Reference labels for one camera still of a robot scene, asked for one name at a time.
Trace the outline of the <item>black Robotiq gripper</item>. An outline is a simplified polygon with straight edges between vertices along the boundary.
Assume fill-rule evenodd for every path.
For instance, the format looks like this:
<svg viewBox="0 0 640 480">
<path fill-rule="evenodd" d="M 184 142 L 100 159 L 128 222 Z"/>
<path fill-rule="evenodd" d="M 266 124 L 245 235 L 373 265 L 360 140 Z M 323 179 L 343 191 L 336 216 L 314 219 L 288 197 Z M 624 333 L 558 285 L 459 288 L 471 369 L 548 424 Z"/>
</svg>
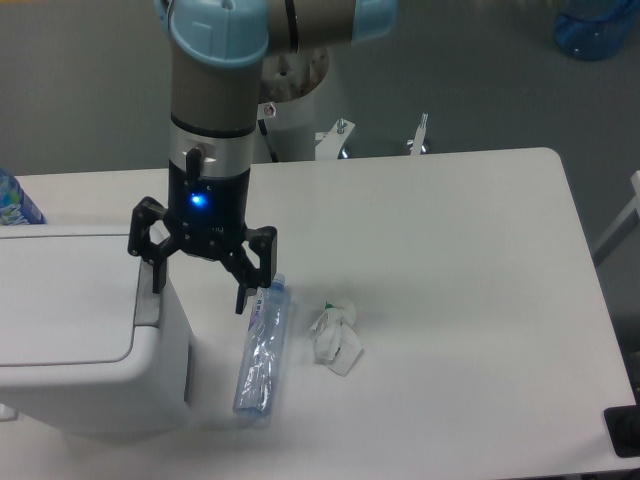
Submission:
<svg viewBox="0 0 640 480">
<path fill-rule="evenodd" d="M 273 226 L 246 227 L 250 172 L 224 178 L 200 177 L 191 182 L 174 163 L 168 170 L 168 208 L 146 196 L 133 209 L 127 251 L 152 268 L 152 289 L 160 294 L 167 280 L 167 259 L 176 251 L 220 261 L 238 284 L 235 313 L 248 298 L 268 288 L 277 270 L 278 231 Z M 151 239 L 161 221 L 169 236 Z"/>
</svg>

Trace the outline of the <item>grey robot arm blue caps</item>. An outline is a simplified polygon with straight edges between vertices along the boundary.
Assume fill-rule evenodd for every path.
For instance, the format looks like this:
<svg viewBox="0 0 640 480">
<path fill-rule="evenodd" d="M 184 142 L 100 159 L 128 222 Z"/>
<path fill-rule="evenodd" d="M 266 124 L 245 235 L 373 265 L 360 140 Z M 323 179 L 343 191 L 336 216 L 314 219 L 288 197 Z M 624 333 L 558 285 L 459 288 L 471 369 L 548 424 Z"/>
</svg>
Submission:
<svg viewBox="0 0 640 480">
<path fill-rule="evenodd" d="M 277 230 L 246 225 L 264 61 L 387 35 L 394 1 L 159 1 L 171 50 L 168 200 L 133 209 L 128 251 L 161 293 L 176 252 L 220 262 L 236 311 L 272 283 Z"/>
</svg>

